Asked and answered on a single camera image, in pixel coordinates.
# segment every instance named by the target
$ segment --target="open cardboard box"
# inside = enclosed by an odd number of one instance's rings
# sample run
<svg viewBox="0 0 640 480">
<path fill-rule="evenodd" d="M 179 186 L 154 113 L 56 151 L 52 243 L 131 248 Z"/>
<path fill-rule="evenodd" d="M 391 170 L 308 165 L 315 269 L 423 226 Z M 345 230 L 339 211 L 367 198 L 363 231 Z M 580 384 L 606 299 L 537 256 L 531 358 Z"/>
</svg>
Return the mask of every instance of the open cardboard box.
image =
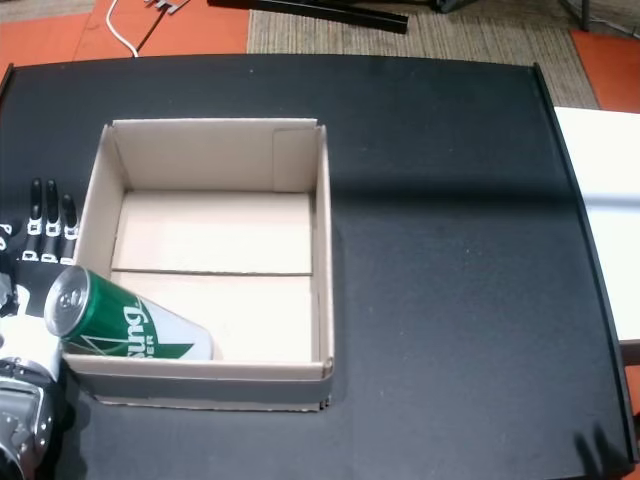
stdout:
<svg viewBox="0 0 640 480">
<path fill-rule="evenodd" d="M 114 121 L 75 262 L 205 327 L 214 358 L 66 361 L 105 403 L 322 408 L 334 358 L 330 219 L 315 120 Z"/>
</svg>

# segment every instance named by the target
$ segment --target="black table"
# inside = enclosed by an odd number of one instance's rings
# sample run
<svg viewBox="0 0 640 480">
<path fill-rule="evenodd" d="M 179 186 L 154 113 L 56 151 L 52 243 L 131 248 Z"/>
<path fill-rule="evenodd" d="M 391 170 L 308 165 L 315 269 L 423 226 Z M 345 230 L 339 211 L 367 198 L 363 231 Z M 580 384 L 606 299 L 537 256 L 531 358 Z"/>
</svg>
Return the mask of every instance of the black table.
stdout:
<svg viewBox="0 0 640 480">
<path fill-rule="evenodd" d="M 327 125 L 337 372 L 318 414 L 109 407 L 69 379 L 57 477 L 542 479 L 635 458 L 606 294 L 533 68 L 195 56 L 18 69 L 0 214 L 81 198 L 115 118 Z"/>
</svg>

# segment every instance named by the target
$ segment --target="gray carpet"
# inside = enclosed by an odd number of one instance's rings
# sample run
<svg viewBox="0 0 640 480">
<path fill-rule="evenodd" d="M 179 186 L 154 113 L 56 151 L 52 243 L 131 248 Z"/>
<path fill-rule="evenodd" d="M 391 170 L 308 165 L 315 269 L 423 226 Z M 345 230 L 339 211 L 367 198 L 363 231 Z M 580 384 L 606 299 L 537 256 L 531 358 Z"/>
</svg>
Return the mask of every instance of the gray carpet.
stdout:
<svg viewBox="0 0 640 480">
<path fill-rule="evenodd" d="M 637 0 L 594 1 L 598 15 L 640 24 Z M 575 19 L 557 0 L 481 0 L 449 15 L 426 7 L 381 6 L 410 16 L 397 35 L 292 15 L 252 12 L 249 53 L 334 53 L 538 62 L 556 105 L 598 108 L 569 33 Z"/>
<path fill-rule="evenodd" d="M 0 0 L 0 23 L 88 13 L 94 3 L 95 0 Z"/>
</svg>

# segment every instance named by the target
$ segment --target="green beer can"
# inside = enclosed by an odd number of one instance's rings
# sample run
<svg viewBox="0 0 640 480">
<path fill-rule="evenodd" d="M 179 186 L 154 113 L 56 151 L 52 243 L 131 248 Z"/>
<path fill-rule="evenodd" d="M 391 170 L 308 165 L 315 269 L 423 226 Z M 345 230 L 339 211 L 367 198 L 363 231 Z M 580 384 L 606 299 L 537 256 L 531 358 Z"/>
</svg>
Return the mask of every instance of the green beer can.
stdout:
<svg viewBox="0 0 640 480">
<path fill-rule="evenodd" d="M 79 266 L 51 286 L 44 319 L 53 335 L 86 354 L 213 358 L 207 330 Z"/>
</svg>

